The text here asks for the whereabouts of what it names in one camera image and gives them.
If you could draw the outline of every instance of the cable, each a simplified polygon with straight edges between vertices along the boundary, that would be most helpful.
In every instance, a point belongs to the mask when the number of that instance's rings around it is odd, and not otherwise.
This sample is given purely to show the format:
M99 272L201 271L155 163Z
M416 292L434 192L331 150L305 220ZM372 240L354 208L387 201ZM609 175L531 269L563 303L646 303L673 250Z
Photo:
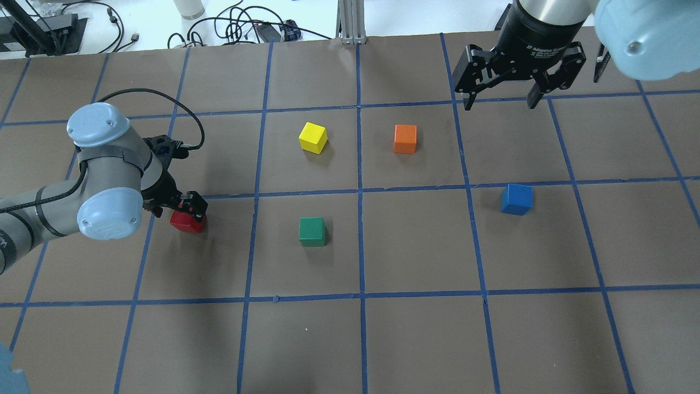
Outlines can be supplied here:
M70 6L75 6L76 4L98 4L100 6L105 6L107 7L107 15L109 16L109 21L117 26L117 38L109 44L105 49L99 51L98 53L105 53L106 51L109 50L112 46L115 44L117 45L115 47L118 48L120 45L122 45L122 40L124 39L124 34L126 32L126 29L124 28L124 20L122 19L122 16L119 15L116 9L114 7L110 6L109 4L105 3L100 3L99 1L91 1L91 0L80 0L80 1L74 1L72 3L65 3L62 8L61 8L61 15L64 15L66 13L66 9Z
M173 34L170 34L170 37L168 37L168 49L170 49L170 41L173 39L173 37L180 37L180 40L182 41L182 44L187 43L187 41L185 41L185 37L183 37L182 34L180 34L180 33L173 33Z
M126 44L124 44L120 47L117 47L113 52L119 52L120 50L128 47L129 45L135 44L139 40L139 37L140 37L139 33L133 33L132 38L131 38L131 40L129 40L129 42L127 42Z
M103 49L103 50L99 51L98 53L105 53L106 51L108 51L108 50L109 50L109 48L112 48L112 45L116 44L116 43L117 43L117 41L119 41L119 37L121 37L121 36L122 36L122 28L121 28L121 27L119 27L119 25L117 25L117 32L118 32L118 34L117 34L117 38L115 38L115 39L114 39L114 41L112 41L112 43L111 43L111 44L107 45L107 47L105 47L105 49Z
M199 37L199 46L204 46L204 41L202 40L202 36L197 32L192 32L192 42L197 43L197 40L195 40L195 34L197 35L197 37Z
M323 35L323 34L321 34L321 33L316 33L316 32L314 32L314 31L312 31L312 30L304 29L304 28L301 28L301 27L298 27L298 26L287 25L286 23L266 22L266 21L264 21L264 20L244 20L244 21L241 21L241 20L230 20L229 18L220 18L220 17L218 17L218 16L210 16L210 17L202 18L202 19L198 20L197 22L195 22L194 24L192 24L192 26L190 27L190 29L189 29L188 32L187 32L187 36L189 37L189 36L192 34L192 30L194 30L195 26L197 26L199 23L206 22L207 20L229 20L229 21L234 21L234 22L243 22L241 25L245 25L246 23L269 23L270 25L279 25L279 26L292 27L293 29L299 29L299 30L301 30L301 31L303 31L303 32L315 34L315 35L317 35L317 36L319 36L319 37L323 37L324 39L332 40L332 38L330 38L329 36L325 36L325 35Z
M81 184L83 183L83 180L85 179L85 174L88 172L88 163L83 162L80 163L80 176L78 177L78 180L76 183L65 193L61 193L57 196L53 197L48 197L48 198L42 198L39 201L32 201L30 203L23 203L23 204L17 204L13 205L11 207L7 208L1 208L0 209L0 214L7 213L7 212L12 212L16 210L23 210L25 208L30 208L30 207L36 207L37 205L42 205L42 204L48 204L48 203L53 203L54 201L61 200L63 198L66 198L70 196L71 194L75 193L78 188L80 188Z
M189 108L185 107L185 105L184 105L183 103L181 103L181 102L179 102L178 100L176 100L176 99L174 99L174 98L172 98L172 97L166 95L166 94L163 93L163 92L160 92L160 91L158 91L158 90L153 90L153 89L147 89L147 88L131 88L131 89L124 89L124 90L118 90L118 91L116 91L116 92L114 92L114 93L110 93L110 94L104 96L103 98L99 99L98 102L105 102L105 101L111 99L112 97L119 96L119 95L123 95L123 94L126 94L126 93L138 93L138 92L152 93L152 94L154 94L154 95L159 95L160 97L164 97L164 98L170 100L171 102L175 103L175 105L177 105L178 107L184 109L185 112L187 112L187 114L190 115L190 116L195 120L195 122L197 123L197 126L199 127L199 133L202 135L202 139L199 141L199 144L197 144L197 145L195 145L195 146L191 146L191 145L182 145L182 147L183 147L183 148L186 148L188 151L194 151L194 150L197 150L197 149L201 148L202 145L204 145L204 126L202 125L202 122L201 122L200 119L197 117L197 115L195 115L195 113L192 112Z

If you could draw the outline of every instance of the black cable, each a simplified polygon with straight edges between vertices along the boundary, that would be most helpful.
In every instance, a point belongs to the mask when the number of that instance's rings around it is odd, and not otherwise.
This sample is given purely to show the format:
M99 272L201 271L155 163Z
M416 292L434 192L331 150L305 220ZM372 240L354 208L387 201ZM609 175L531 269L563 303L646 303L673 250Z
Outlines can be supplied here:
M42 205L42 204L48 204L48 203L53 203L54 201L61 200L63 198L66 198L70 196L71 194L75 193L78 188L81 187L81 184L83 183L83 180L85 179L85 174L88 172L88 163L80 163L80 176L78 177L78 180L76 183L65 193L58 194L53 197L48 197L48 198L42 198L39 201L32 201L30 203L23 203L23 204L17 204L13 205L11 207L7 208L0 208L0 214L7 213L7 212L12 212L16 210L23 210L25 208L30 208L30 207L36 207L37 205Z
M41 22L43 22L43 24L48 29L48 34L51 36L51 39L53 40L54 45L56 45L56 54L63 55L63 53L61 52L61 47L58 44L58 37L56 37L56 33L54 33L54 31L51 30L51 26L48 25L48 23L46 22L46 19L44 19L43 16L39 15L39 12L34 8L34 6L32 5L32 3L29 2L29 0L24 0L24 1L27 2L27 5L31 8L32 11L34 11L36 16L39 17L39 20Z
M119 27L119 25L117 25L117 32L118 32L117 38L115 38L114 41L112 41L111 44L107 45L107 47L105 47L105 49L99 51L98 53L105 53L106 51L109 50L109 48L112 48L112 45L116 44L117 41L119 41L119 37L122 36L122 29L121 29L121 27Z
M241 3L243 3L243 0L240 0L238 3L236 3L236 4L234 4L234 5L230 6L230 7L224 8L224 10L221 11L216 17L217 17L217 18L220 18L226 11L238 7ZM226 36L220 36L220 35L219 35L218 30L216 29L216 20L214 20L214 34L216 34L216 36L217 36L218 38L220 38L220 39L225 39L225 38L226 38Z
M199 37L199 46L204 46L204 41L202 40L202 36L197 32L192 32L192 42L197 43L197 40L195 40L195 34L197 35L197 37Z
M195 22L194 24L192 24L192 26L190 26L190 29L187 31L187 36L189 37L189 36L192 34L192 30L194 30L195 26L197 26L199 23L206 22L207 20L229 20L229 21L231 21L229 18L220 18L220 17L218 17L218 16L210 16L210 17L207 17L207 18L202 18L202 19L198 20L197 22ZM245 20L245 21L240 21L240 22L243 22L243 25L245 25L246 23L269 23L270 25L287 26L287 27L291 27L291 28L293 28L293 29L299 29L299 30L301 30L301 31L303 31L303 32L308 32L308 33L311 33L311 34L315 34L315 35L317 35L317 36L319 36L319 37L323 37L324 39L332 40L332 38L330 38L329 36L325 36L325 35L323 35L323 34L321 34L321 33L316 33L316 32L314 32L314 31L312 31L312 30L303 29L303 28L298 27L298 26L287 25L286 23L265 22L264 20Z
M175 105L184 109L185 112L187 112L187 114L190 115L195 120L195 122L197 123L197 126L199 126L199 133L202 135L202 140L199 141L199 144L197 144L195 146L183 145L182 147L186 148L188 151L194 151L194 150L201 148L202 145L204 145L204 126L202 125L202 122L200 122L200 119L197 117L197 115L195 115L195 113L192 112L189 108L185 107L185 105L183 103L166 95L163 92L160 92L159 90L153 90L153 89L147 89L147 88L131 88L131 89L118 90L114 93L110 93L110 94L104 96L103 98L99 99L98 102L105 102L105 101L111 99L112 97L123 95L126 93L152 93L154 95L159 95L160 97L166 98L166 99L170 100L171 102L175 103Z
M98 5L100 5L100 6L105 6L105 7L107 7L107 12L108 12L109 17L110 17L110 22L111 22L111 23L114 23L114 24L117 26L117 32L118 32L117 38L116 38L111 44L109 44L109 46L107 46L105 49L99 51L98 53L105 53L106 51L109 50L109 48L111 48L111 47L112 47L113 45L115 45L115 44L117 45L117 46L115 47L115 49L118 48L120 45L122 45L122 40L124 39L124 34L126 34L126 33L125 33L125 32L126 32L126 29L124 28L124 20L122 19L122 16L119 15L119 13L117 12L116 9L114 9L114 7L112 7L112 6L110 6L109 4L106 4L106 3L100 3L99 1L80 0L80 1L74 1L74 2L72 2L72 3L65 3L65 4L62 6L63 8L61 8L61 15L63 15L63 14L66 13L66 9L67 9L68 7L70 7L70 6L75 6L76 4L98 4ZM113 12L114 15L116 15L116 18L118 19L119 24L117 24L117 23L115 23L115 22L112 22L112 15L110 14L110 11Z
M185 44L187 42L185 41L185 37L183 37L180 33L170 34L170 37L168 37L168 49L170 49L170 41L173 39L173 37L180 37L180 40L182 40L182 44Z
M135 43L136 43L136 41L129 41L129 42L127 42L126 44L124 44L124 45L122 45L122 46L116 48L116 49L114 50L114 52L119 52L120 50L122 50L122 49L128 47L129 45L134 45Z

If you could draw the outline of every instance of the blue tape line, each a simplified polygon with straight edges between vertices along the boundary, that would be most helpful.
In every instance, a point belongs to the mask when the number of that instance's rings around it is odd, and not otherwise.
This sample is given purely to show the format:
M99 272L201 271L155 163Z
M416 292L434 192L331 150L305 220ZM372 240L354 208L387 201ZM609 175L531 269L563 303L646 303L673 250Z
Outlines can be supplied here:
M102 62L102 69L99 71L99 76L97 77L97 85L94 87L94 92L92 93L92 99L90 103L97 101L97 94L99 93L99 87L102 86L102 79L104 78L104 72L107 70L107 62L109 62L109 53L104 56L104 61Z
M644 90L644 95L650 96L658 96L658 95L693 95L696 93L700 93L700 89L691 89L691 90L661 90L659 92L648 92Z
M129 120L132 121L138 121L141 119L170 119L173 116L173 114L163 114L163 115L138 115L138 116L129 116Z
M561 152L564 156L564 162L566 163L566 169L571 178L571 186L573 188L574 196L576 197L576 205L578 205L578 211L581 215L581 222L583 223L583 229L586 233L586 239L588 241L588 248L591 252L591 258L593 259L593 265L596 270L596 276L598 277L598 284L601 288L601 295L603 296L603 303L605 304L605 311L608 314L608 322L610 323L610 330L612 331L612 339L615 342L615 349L617 349L617 357L619 358L620 367L622 368L622 374L624 375L624 381L627 385L627 391L630 394L634 393L634 386L632 385L632 379L629 376L629 370L627 369L627 361L624 358L624 352L622 351L622 344L620 343L620 336L617 333L617 324L615 324L615 317L613 316L613 309L610 307L610 300L608 298L608 292L606 289L605 280L603 279L603 274L601 272L601 266L598 261L598 254L596 253L596 247L593 244L593 237L591 236L591 229L588 226L588 219L586 218L586 212L583 208L583 202L581 200L581 195L578 191L578 185L576 182L576 177L571 167L571 161L569 160L568 152L566 150L566 144L564 144L564 136L561 134L561 128L559 127L559 120L557 118L557 113L554 110L554 104L551 100L547 100L549 105L549 112L552 115L552 121L554 122L554 129L556 130L556 136L559 139L559 145L561 145Z
M146 233L146 241L143 243L143 252L141 253L141 263L139 264L139 273L136 275L136 284L134 285L134 296L129 303L131 307L129 308L129 318L127 320L127 327L124 332L124 341L122 342L122 351L119 355L119 365L117 366L117 376L114 380L114 394L119 394L119 388L122 383L122 373L124 372L124 361L127 358L127 350L129 348L129 339L131 337L131 328L134 324L134 315L136 313L136 307L139 300L139 292L141 291L141 281L144 278L144 268L146 267L146 258L148 257L148 247L151 245L151 236L153 234L153 224L155 223L155 216L150 216L150 221L148 223L148 232Z
M463 184L441 184L435 186L396 186L396 187L372 187L363 189L363 193L383 193L385 191L425 191L425 190L461 190Z
M565 100L565 99L588 99L588 98L601 98L601 97L634 97L639 96L639 92L625 92L625 93L596 93L590 95L550 95L548 96L551 100Z
M416 107L419 105L445 105L452 104L452 100L416 101L416 102L389 102L380 104L358 104L362 108L387 108L387 107Z
M472 189L487 189L492 187L506 187L511 183L524 184L527 186L560 186L571 184L571 181L544 181L544 182L503 182L503 183L485 183L470 185Z
M660 290L700 290L700 283L671 283L665 285L626 285L605 287L607 292L651 292ZM499 289L489 290L491 295L528 295L528 294L579 294L601 292L600 287L549 287L535 289ZM341 293L312 294L300 296L277 296L278 302L332 301L336 299L379 299L379 298L422 298L422 297L480 297L481 290L438 290L427 292L375 292L375 293ZM240 304L248 302L271 302L275 296L256 297L218 297L192 299L139 299L137 305L188 305L188 304ZM37 301L29 302L27 308L52 308L65 306L126 306L132 300L116 299L103 301ZM0 303L0 308L22 308L23 302Z
M216 112L195 112L197 116L218 116L218 115L245 115L245 114L261 114L262 109L241 109L239 111L216 111ZM177 114L177 116L189 116L190 114Z
M20 336L20 331L22 330L22 324L25 321L25 316L27 314L27 308L29 307L29 301L32 299L32 293L34 292L34 286L36 285L36 279L39 277L39 270L41 270L41 265L46 256L46 248L48 247L48 242L43 244L41 248L41 254L39 255L39 260L36 262L36 268L34 269L34 274L31 276L31 282L29 283L29 289L27 289L27 296L24 298L24 303L22 305L22 311L20 312L20 318L17 320L17 326L15 327L15 333L12 335L12 341L10 342L10 351L15 351L15 345L17 344L17 338Z
M382 292L367 293L366 298L420 298L481 296L481 290L447 290L437 292Z
M355 82L357 87L357 229L358 256L360 275L360 295L365 294L365 232L363 224L363 182L362 182L362 72L360 61L360 45L355 45ZM367 374L367 309L365 299L360 300L360 344L362 367L362 393L368 392Z
M131 301L127 299L105 300L105 301L41 301L30 302L30 308L50 308L64 306L125 306L131 305Z
M262 112L260 116L260 138L258 140L258 162L255 167L255 202L253 203L253 223L251 225L251 243L248 250L248 271L246 273L246 298L251 296L251 283L253 281L253 256L256 248L256 230L258 226L258 206L260 203L260 171L263 166L263 144L265 142L265 119L267 118L267 98L270 91L270 72L272 70L272 49L274 40L269 43L267 52L267 67L265 69L265 90L262 95ZM241 323L241 341L238 352L238 376L236 378L236 392L241 393L243 384L243 364L246 354L246 335L248 332L248 311L250 302L243 303L243 316Z
M182 64L182 72L180 74L180 83L177 88L177 95L175 98L180 101L180 96L182 96L182 87L185 84L185 75L187 74L187 64L190 61L190 49L187 48L185 51L185 61ZM172 137L173 129L175 128L175 119L177 118L177 111L180 107L177 104L173 104L173 112L170 114L170 126L168 127L168 137Z
M202 196L202 198L204 200L226 200L229 198L252 198L254 196L255 196L255 194L252 194L252 193L246 193L246 194L210 194L210 195Z
M647 92L646 95L684 95L684 94L694 94L700 93L700 90L670 90L666 92ZM641 96L640 93L600 93L591 95L555 95L549 96L549 100L565 100L565 99L586 99L586 98L600 98L600 97L635 97ZM495 98L482 98L476 99L475 102L511 102L511 101L525 101L526 97L495 97ZM357 109L357 108L387 108L387 107L413 107L413 106L427 106L427 105L441 105L441 104L461 104L461 100L443 100L443 101L423 101L423 102L393 102L393 103L379 103L379 104L357 104L357 105L337 105L337 106L326 106L326 107L303 107L303 108L277 108L268 109L267 113L279 113L279 112L303 112L303 111L333 111L337 109ZM262 109L246 109L240 111L213 111L213 112L195 112L198 117L205 116L219 116L219 115L242 115L242 114L261 114ZM129 119L152 119L152 118L169 118L171 114L160 114L160 115L138 115L130 116ZM188 114L176 114L176 118L187 117ZM43 124L56 124L56 123L66 123L67 120L55 120L55 121L30 121L30 122L10 122L2 123L0 125L43 125Z
M327 107L301 107L301 108L278 108L278 109L268 109L269 113L279 113L279 112L307 112L307 111L334 111L336 109L354 109L354 105L331 105Z
M661 125L659 125L659 120L657 119L656 115L654 114L654 109L652 109L652 105L649 103L649 98L646 95L646 92L644 91L644 88L642 87L642 83L637 80L637 87L639 87L639 92L642 94L642 100L644 100L644 105L647 107L647 111L649 111L649 116L651 116L652 121L654 122L654 127L657 130L657 133L659 133L659 138L661 139L661 143L664 145L664 149L666 150L666 154L668 154L668 159L671 160L671 165L673 166L673 170L675 171L676 175L678 176L677 180L680 182L680 186L683 188L683 193L685 193L685 198L688 200L688 205L690 205L690 210L693 212L693 216L695 217L695 223L700 226L700 215L698 215L698 210L695 207L695 203L693 202L693 197L690 196L690 191L688 190L688 186L685 184L685 180L683 179L683 174L680 171L680 167L678 167L678 163L676 162L676 158L673 157L673 152L671 152L671 147L669 146L669 142L666 141L666 136L664 136L664 131L661 129Z
M656 290L700 290L700 283L688 283L677 285L637 285L637 286L610 286L609 292L649 292Z
M15 91L12 92L12 97L10 97L10 102L7 104L7 108L5 108L5 114L2 116L2 120L0 120L0 127L2 127L5 124L5 121L7 121L7 117L10 114L10 109L12 108L12 105L15 104L15 99L17 98L17 93L20 91L20 86L22 86L22 82L25 80L25 76L27 75L27 70L29 69L29 63L32 62L32 59L29 58L27 60L27 63L24 64L24 69L22 70L22 73L20 75L20 80L17 81L17 86L15 86Z
M525 294L576 294L597 293L600 287L554 287L549 289L505 289L489 290L489 295L525 295Z
M270 191L260 193L260 197L287 197L287 196L315 196L319 194L355 194L356 189L336 189L336 190L304 190L304 191Z
M140 299L137 305L189 305L189 304L236 304L245 302L245 297L184 298L184 299Z
M447 79L449 81L449 91L452 96L452 113L454 115L454 126L457 131L457 146L459 147L459 158L462 165L462 174L464 176L464 184L469 185L469 172L467 171L467 162L464 157L464 146L462 144L462 130L459 124L459 113L457 112L457 101L454 95L454 81L452 80L452 68L449 65L449 56L447 55L447 45L445 44L445 35L440 33L440 43L442 45L442 54L444 56L444 65L447 70ZM486 340L489 345L489 358L491 359L491 374L493 375L493 388L496 394L501 393L501 382L498 378L498 365L496 364L496 349L494 348L494 333L491 329L491 314L489 312L489 293L486 286L486 278L484 277L484 266L482 263L481 247L479 246L479 234L477 232L477 222L474 216L474 205L472 200L472 192L470 187L464 188L467 192L467 206L469 209L469 219L472 229L472 237L474 240L474 252L477 260L477 270L479 272L479 287L481 289L482 298L484 300L484 325L486 327Z
M34 126L34 125L57 125L61 123L68 123L68 119L59 121L35 121L35 122L7 122L5 126Z

